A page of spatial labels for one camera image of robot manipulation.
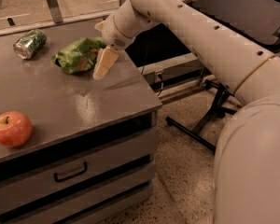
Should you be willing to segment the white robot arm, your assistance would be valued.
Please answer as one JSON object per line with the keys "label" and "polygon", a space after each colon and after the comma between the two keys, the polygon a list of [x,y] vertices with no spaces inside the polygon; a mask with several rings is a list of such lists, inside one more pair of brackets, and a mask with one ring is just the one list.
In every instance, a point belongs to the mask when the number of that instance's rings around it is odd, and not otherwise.
{"label": "white robot arm", "polygon": [[242,104],[217,141],[214,224],[280,224],[280,57],[182,0],[126,0],[96,24],[126,49],[162,23]]}

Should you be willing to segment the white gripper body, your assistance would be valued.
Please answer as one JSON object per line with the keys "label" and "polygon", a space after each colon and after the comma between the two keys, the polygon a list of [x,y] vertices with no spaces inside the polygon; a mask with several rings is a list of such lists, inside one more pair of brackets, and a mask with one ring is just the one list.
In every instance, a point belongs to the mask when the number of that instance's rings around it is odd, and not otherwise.
{"label": "white gripper body", "polygon": [[101,33],[104,42],[113,49],[123,50],[127,48],[127,38],[117,29],[112,15],[103,21]]}

